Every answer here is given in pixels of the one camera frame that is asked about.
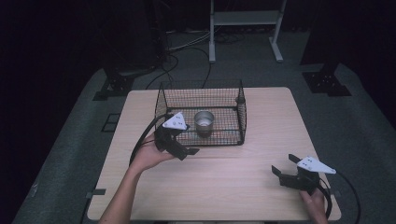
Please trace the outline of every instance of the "wire cage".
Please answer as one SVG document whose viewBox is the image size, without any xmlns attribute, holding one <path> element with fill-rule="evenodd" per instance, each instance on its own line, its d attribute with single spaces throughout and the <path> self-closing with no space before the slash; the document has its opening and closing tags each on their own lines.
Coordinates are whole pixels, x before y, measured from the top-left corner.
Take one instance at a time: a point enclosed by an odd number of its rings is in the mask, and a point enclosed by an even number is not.
<svg viewBox="0 0 396 224">
<path fill-rule="evenodd" d="M 194 116 L 200 111 L 214 115 L 210 136 L 202 137 Z M 247 107 L 241 80 L 162 82 L 155 117 L 181 112 L 190 128 L 177 136 L 183 146 L 239 146 L 247 130 Z M 163 124 L 159 119 L 156 127 Z"/>
</svg>

